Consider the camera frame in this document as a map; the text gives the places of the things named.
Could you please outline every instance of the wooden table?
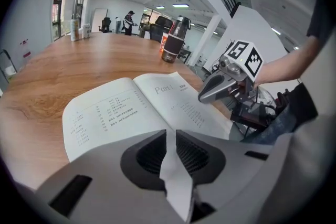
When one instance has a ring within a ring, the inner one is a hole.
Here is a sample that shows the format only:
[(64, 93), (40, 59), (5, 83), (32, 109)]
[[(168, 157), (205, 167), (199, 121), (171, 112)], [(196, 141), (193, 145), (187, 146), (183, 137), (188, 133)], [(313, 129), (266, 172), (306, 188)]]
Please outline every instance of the wooden table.
[[(122, 77), (176, 71), (196, 90), (201, 87), (201, 79), (181, 61), (161, 59), (156, 41), (97, 33), (52, 43), (16, 75), (0, 99), (1, 154), (12, 176), (36, 189), (69, 162), (62, 114), (74, 97)], [(216, 107), (230, 117), (223, 105)]]

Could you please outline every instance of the office chair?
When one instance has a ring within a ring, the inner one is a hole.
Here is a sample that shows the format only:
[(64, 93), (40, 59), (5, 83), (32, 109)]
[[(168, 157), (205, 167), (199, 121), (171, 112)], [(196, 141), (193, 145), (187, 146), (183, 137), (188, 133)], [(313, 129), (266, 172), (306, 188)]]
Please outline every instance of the office chair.
[(101, 21), (101, 28), (99, 26), (99, 31), (103, 33), (108, 33), (110, 31), (111, 20), (109, 17), (105, 17), (104, 20)]
[(163, 33), (169, 33), (172, 28), (173, 22), (163, 16), (159, 16), (155, 24), (149, 26), (150, 38), (161, 43)]

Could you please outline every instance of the person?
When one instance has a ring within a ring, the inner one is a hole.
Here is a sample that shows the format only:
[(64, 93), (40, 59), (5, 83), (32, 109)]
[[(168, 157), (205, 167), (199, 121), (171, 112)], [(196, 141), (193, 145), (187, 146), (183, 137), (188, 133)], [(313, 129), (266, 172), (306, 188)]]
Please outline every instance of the person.
[[(255, 87), (264, 83), (300, 78), (327, 42), (333, 27), (334, 21), (325, 1), (316, 0), (306, 43), (300, 49), (263, 65), (256, 78)], [(317, 110), (303, 83), (288, 93), (287, 101), (285, 109), (263, 132), (253, 132), (242, 142), (272, 145), (280, 135), (294, 131), (302, 123), (317, 116)]]
[(116, 30), (115, 33), (117, 34), (117, 33), (119, 33), (119, 29), (120, 29), (120, 25), (121, 25), (121, 19), (120, 19), (119, 17), (116, 17), (115, 24), (116, 24), (116, 25), (115, 25), (115, 26), (116, 26), (116, 27), (115, 27), (115, 28), (116, 28), (116, 29), (115, 29), (115, 30)]
[(137, 26), (132, 20), (132, 16), (135, 13), (131, 10), (128, 12), (128, 14), (125, 16), (125, 21), (124, 21), (124, 28), (125, 28), (125, 35), (126, 36), (132, 36), (132, 26)]

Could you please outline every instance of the black tumbler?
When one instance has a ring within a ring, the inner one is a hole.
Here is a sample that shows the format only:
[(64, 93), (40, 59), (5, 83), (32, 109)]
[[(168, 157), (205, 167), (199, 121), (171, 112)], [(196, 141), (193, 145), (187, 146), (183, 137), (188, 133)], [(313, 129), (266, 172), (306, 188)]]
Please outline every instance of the black tumbler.
[(185, 34), (190, 29), (190, 20), (179, 16), (169, 31), (166, 44), (163, 48), (162, 59), (166, 62), (174, 62), (183, 46)]

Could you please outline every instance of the whiteboard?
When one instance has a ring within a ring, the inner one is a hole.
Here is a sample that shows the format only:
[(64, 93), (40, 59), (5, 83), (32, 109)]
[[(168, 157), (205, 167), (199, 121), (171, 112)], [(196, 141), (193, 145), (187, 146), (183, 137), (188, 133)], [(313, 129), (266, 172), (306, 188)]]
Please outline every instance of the whiteboard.
[(107, 8), (96, 8), (95, 14), (93, 15), (93, 21), (92, 21), (92, 33), (99, 33), (99, 27), (101, 27), (101, 21), (104, 20), (105, 17), (107, 17)]

